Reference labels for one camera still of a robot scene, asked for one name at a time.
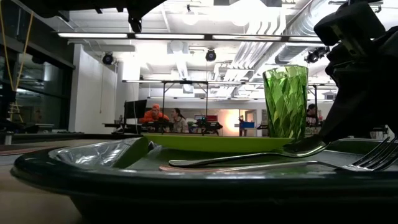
green plastic cup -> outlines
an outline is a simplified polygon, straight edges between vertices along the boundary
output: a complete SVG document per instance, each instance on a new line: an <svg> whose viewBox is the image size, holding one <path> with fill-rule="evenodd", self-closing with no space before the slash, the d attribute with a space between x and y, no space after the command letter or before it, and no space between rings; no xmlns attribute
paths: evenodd
<svg viewBox="0 0 398 224"><path fill-rule="evenodd" d="M270 137L303 138L308 68L286 65L264 72L263 77Z"/></svg>

computer monitor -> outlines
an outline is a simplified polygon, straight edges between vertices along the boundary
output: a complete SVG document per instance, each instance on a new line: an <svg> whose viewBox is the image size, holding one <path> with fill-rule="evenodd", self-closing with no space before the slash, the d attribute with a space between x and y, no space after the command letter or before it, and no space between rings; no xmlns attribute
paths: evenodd
<svg viewBox="0 0 398 224"><path fill-rule="evenodd" d="M124 103L124 118L143 118L146 112L147 100L137 100Z"/></svg>

plate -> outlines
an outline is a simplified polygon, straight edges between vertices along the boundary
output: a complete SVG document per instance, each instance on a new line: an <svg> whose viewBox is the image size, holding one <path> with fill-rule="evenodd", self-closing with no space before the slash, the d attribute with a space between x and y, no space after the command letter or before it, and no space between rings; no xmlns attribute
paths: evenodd
<svg viewBox="0 0 398 224"><path fill-rule="evenodd" d="M289 138L178 136L167 134L144 134L144 136L158 145L171 149L236 153L268 152L293 140Z"/></svg>

